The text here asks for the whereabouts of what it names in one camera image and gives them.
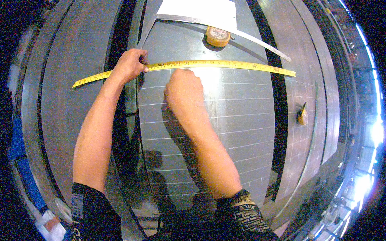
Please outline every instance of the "forearm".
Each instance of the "forearm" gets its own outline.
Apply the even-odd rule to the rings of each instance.
[[[242,189],[238,171],[209,122],[187,127],[198,157],[199,171],[214,199],[231,197]]]
[[[100,192],[104,192],[115,108],[123,88],[117,78],[109,77],[102,86],[83,122],[74,152],[73,181]]]

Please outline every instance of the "black shirt sleeve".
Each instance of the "black shirt sleeve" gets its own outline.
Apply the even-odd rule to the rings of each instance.
[[[71,213],[72,241],[122,241],[121,219],[100,191],[74,182]]]

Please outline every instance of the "hand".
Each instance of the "hand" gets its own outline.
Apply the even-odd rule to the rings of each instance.
[[[119,58],[110,76],[120,79],[122,84],[125,84],[141,72],[148,72],[149,68],[145,66],[146,64],[149,64],[146,50],[130,49]]]
[[[193,71],[174,71],[164,93],[169,107],[188,134],[198,125],[209,123],[201,80]]]

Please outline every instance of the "person's right hand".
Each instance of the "person's right hand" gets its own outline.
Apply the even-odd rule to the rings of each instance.
[[[164,93],[169,107],[185,131],[208,119],[201,80],[193,71],[175,70]]]

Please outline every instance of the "tape measure numbers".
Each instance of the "tape measure numbers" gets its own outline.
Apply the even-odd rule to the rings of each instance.
[[[234,68],[234,69],[249,69],[249,70],[258,70],[271,73],[278,73],[288,76],[296,76],[296,72],[281,69],[277,67],[272,67],[269,65],[255,64],[249,62],[241,61],[228,61],[228,60],[185,60],[185,61],[173,61],[160,64],[150,64],[148,65],[149,71],[157,71],[164,69],[182,69],[182,68],[193,68],[193,67],[220,67],[220,68]],[[112,71],[103,72],[96,74],[81,80],[78,80],[74,83],[73,88],[82,84],[90,83],[100,79],[105,79],[110,76]]]

